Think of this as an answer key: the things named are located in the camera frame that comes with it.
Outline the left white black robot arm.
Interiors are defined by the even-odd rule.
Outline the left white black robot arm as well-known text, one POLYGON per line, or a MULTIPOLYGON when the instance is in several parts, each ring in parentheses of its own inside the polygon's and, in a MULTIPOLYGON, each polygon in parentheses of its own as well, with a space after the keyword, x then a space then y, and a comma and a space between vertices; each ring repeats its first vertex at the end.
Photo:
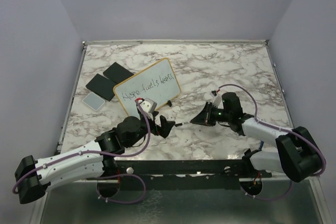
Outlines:
POLYGON ((129 116, 113 129, 72 151, 47 158, 24 157, 15 171, 13 194, 21 204, 40 199, 46 192, 87 178, 110 179, 115 175, 114 158, 127 157, 126 148, 151 135, 168 137, 174 121, 160 116, 160 124, 147 115, 129 116))

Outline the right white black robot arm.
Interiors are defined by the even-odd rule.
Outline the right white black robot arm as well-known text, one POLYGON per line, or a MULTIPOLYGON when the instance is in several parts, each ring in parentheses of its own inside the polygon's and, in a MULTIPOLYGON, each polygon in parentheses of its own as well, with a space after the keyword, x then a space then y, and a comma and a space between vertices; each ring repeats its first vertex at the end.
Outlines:
POLYGON ((257 150, 245 154, 248 160, 241 164, 241 171, 246 177, 254 177, 260 170, 267 170, 283 173, 298 183, 324 168, 319 149, 306 128, 290 129, 259 121, 243 112, 240 99, 234 92, 216 95, 212 102, 206 102, 191 123, 202 126, 227 123, 238 135, 276 147, 276 152, 257 150))

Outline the yellow framed whiteboard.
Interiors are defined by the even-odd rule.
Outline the yellow framed whiteboard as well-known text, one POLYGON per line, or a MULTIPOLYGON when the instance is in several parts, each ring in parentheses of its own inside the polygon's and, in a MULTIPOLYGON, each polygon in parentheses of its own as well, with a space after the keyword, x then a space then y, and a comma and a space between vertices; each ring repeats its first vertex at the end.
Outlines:
POLYGON ((169 58, 163 58, 117 84, 113 91, 128 116, 136 116, 135 100, 149 98, 161 108, 182 92, 169 58))

